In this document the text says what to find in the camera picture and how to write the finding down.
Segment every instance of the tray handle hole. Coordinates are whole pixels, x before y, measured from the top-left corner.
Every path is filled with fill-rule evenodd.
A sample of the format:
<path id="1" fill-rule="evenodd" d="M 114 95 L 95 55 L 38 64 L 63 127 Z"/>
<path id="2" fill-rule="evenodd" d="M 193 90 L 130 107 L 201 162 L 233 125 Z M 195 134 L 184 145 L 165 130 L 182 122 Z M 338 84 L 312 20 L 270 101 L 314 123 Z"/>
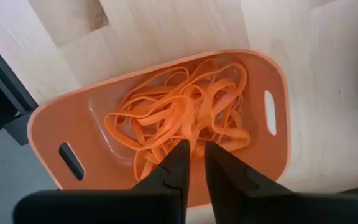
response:
<path id="1" fill-rule="evenodd" d="M 276 135 L 276 112 L 274 107 L 274 98 L 271 92 L 265 91 L 264 93 L 265 100 L 265 114 L 266 114 L 266 123 L 267 129 L 272 135 Z"/>
<path id="2" fill-rule="evenodd" d="M 74 152 L 67 143 L 63 143 L 59 147 L 59 155 L 65 161 L 68 168 L 71 170 L 77 180 L 84 178 L 84 168 L 81 166 Z"/>

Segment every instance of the wooden surface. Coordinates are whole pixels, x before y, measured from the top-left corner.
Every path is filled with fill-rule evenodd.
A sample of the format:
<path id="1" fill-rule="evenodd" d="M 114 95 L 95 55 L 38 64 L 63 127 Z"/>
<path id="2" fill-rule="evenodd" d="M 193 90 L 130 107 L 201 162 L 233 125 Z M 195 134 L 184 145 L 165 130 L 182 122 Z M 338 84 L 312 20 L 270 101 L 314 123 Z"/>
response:
<path id="1" fill-rule="evenodd" d="M 358 186 L 358 0 L 41 1 L 0 0 L 0 54 L 38 103 L 207 50 L 260 50 L 288 77 L 292 159 L 279 182 Z"/>

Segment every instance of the black robotic claw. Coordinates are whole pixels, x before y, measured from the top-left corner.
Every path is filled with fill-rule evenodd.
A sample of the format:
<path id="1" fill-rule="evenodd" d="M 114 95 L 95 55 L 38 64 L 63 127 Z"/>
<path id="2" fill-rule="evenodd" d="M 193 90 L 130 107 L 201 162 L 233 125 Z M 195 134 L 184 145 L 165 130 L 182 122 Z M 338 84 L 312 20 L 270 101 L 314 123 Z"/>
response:
<path id="1" fill-rule="evenodd" d="M 358 195 L 298 194 L 206 143 L 216 223 L 358 223 Z M 185 223 L 190 147 L 181 141 L 130 190 L 43 191 L 23 198 L 14 223 Z"/>

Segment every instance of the orange plastic tray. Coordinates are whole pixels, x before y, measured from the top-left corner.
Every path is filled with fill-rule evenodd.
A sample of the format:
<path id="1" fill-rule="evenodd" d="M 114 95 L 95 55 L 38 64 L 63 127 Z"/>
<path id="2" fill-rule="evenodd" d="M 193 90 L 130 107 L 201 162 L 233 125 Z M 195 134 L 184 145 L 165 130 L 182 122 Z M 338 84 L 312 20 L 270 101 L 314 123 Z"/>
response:
<path id="1" fill-rule="evenodd" d="M 145 70 L 112 78 L 63 95 L 39 106 L 28 124 L 29 142 L 41 163 L 61 189 L 130 189 L 137 183 L 133 174 L 134 151 L 113 139 L 103 119 L 114 111 L 123 96 L 141 79 L 172 66 L 193 69 L 207 58 L 229 62 L 240 60 L 249 72 L 244 93 L 243 120 L 252 144 L 234 154 L 277 180 L 285 171 L 290 155 L 287 82 L 282 69 L 268 56 L 253 50 L 206 52 Z M 264 93 L 274 98 L 276 135 L 267 127 Z M 78 180 L 59 154 L 67 143 L 84 169 Z M 204 160 L 191 162 L 188 206 L 210 203 Z"/>

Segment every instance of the rubber band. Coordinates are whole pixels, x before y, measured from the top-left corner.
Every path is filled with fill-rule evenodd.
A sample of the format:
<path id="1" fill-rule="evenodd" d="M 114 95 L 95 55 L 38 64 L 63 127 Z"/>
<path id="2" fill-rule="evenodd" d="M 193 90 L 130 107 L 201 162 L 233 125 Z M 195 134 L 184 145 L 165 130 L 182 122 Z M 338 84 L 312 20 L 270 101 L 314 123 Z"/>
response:
<path id="1" fill-rule="evenodd" d="M 185 79 L 170 84 L 175 77 Z M 201 62 L 192 72 L 185 67 L 169 68 L 135 86 L 118 109 L 106 115 L 104 125 L 114 139 L 135 150 L 138 181 L 182 139 L 189 140 L 192 159 L 204 157 L 206 141 L 231 152 L 243 149 L 251 142 L 240 115 L 247 78 L 243 64 L 220 66 L 216 59 Z M 148 86 L 157 81 L 163 85 Z M 125 124 L 135 138 L 122 130 Z"/>

